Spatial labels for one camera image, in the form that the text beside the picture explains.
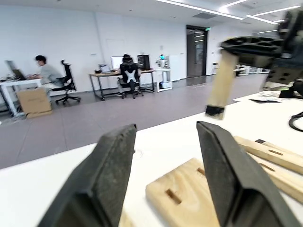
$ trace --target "gray shirt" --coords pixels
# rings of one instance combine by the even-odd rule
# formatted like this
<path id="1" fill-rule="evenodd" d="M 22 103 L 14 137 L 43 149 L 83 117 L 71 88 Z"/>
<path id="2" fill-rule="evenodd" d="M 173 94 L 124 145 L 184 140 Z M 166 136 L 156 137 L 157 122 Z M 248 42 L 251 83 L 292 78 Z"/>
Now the gray shirt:
<path id="1" fill-rule="evenodd" d="M 62 74 L 49 64 L 41 66 L 40 76 L 42 77 L 42 84 L 52 83 L 57 86 L 62 86 L 59 80 L 57 80 L 57 78 L 63 77 Z"/>

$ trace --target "white wall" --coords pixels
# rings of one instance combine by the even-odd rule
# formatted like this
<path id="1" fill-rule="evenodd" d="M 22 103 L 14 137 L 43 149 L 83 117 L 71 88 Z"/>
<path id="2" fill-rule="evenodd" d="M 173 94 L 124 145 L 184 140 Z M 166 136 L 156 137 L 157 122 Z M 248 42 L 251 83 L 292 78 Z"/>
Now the white wall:
<path id="1" fill-rule="evenodd" d="M 160 20 L 124 17 L 97 13 L 98 29 L 105 63 L 111 56 L 130 54 L 135 61 L 137 55 L 149 54 L 151 67 L 161 54 L 180 57 L 181 78 L 186 78 L 186 26 Z M 103 79 L 110 87 L 115 78 Z M 142 77 L 142 83 L 150 83 L 150 77 Z"/>
<path id="2" fill-rule="evenodd" d="M 24 74 L 38 72 L 34 57 L 42 54 L 63 75 L 60 61 L 66 59 L 78 90 L 91 90 L 87 75 L 101 61 L 92 12 L 0 6 L 0 31 L 0 77 L 10 73 L 5 60 Z"/>
<path id="3" fill-rule="evenodd" d="M 213 69 L 212 64 L 220 60 L 221 55 L 219 52 L 219 46 L 222 41 L 237 36 L 249 35 L 252 35 L 252 31 L 241 28 L 226 25 L 212 27 L 212 29 L 208 32 L 206 74 L 211 75 Z"/>
<path id="4" fill-rule="evenodd" d="M 100 63 L 110 64 L 111 56 L 124 53 L 135 60 L 141 53 L 149 54 L 152 67 L 160 54 L 178 54 L 186 77 L 186 27 L 182 24 L 94 12 L 0 6 L 0 31 L 0 77 L 11 73 L 5 60 L 13 60 L 24 74 L 39 72 L 34 57 L 41 54 L 63 75 L 60 61 L 66 59 L 72 64 L 78 91 L 90 91 L 88 74 Z M 116 87 L 116 79 L 103 80 L 104 88 Z"/>

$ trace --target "ceiling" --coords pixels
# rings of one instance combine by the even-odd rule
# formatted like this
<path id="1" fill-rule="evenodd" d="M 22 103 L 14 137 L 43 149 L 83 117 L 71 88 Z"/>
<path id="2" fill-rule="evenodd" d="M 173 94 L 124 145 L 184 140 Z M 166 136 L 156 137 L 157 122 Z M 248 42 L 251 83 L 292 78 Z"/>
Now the ceiling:
<path id="1" fill-rule="evenodd" d="M 174 0 L 192 6 L 197 6 L 213 11 L 218 11 L 220 6 L 236 0 Z M 98 11 L 115 13 L 124 16 L 156 18 L 167 21 L 174 21 L 187 25 L 212 27 L 219 24 L 232 25 L 255 32 L 274 30 L 276 25 L 257 21 L 245 17 L 275 9 L 300 5 L 302 0 L 248 0 L 246 2 L 230 6 L 229 13 L 234 16 L 244 17 L 244 20 L 237 20 L 224 16 L 212 18 L 207 15 L 193 17 L 202 13 L 197 9 L 189 9 L 181 6 L 171 5 L 156 0 L 0 0 L 0 5 L 35 6 L 57 9 L 73 9 L 83 11 Z M 259 16 L 260 18 L 276 21 L 283 19 L 285 11 Z"/>

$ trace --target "cardboard box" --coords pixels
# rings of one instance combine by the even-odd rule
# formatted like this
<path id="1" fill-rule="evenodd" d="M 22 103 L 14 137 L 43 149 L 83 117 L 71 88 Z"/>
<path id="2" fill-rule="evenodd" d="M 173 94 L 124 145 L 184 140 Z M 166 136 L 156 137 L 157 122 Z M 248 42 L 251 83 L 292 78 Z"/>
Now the cardboard box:
<path id="1" fill-rule="evenodd" d="M 52 107 L 43 88 L 17 92 L 22 110 L 27 118 L 52 114 Z"/>

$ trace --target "gray floor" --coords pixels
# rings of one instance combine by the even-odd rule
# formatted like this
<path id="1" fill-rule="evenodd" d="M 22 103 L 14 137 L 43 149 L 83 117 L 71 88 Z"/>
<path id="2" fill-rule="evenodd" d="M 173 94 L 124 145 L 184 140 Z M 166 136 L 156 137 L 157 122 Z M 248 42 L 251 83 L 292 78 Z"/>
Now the gray floor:
<path id="1" fill-rule="evenodd" d="M 236 78 L 230 100 L 258 92 L 264 77 Z M 196 83 L 181 81 L 172 91 L 144 93 L 135 100 L 110 97 L 101 102 L 84 93 L 80 105 L 55 107 L 49 116 L 3 124 L 0 168 L 95 143 L 103 133 L 129 123 L 142 130 L 204 112 L 212 83 L 191 84 Z"/>

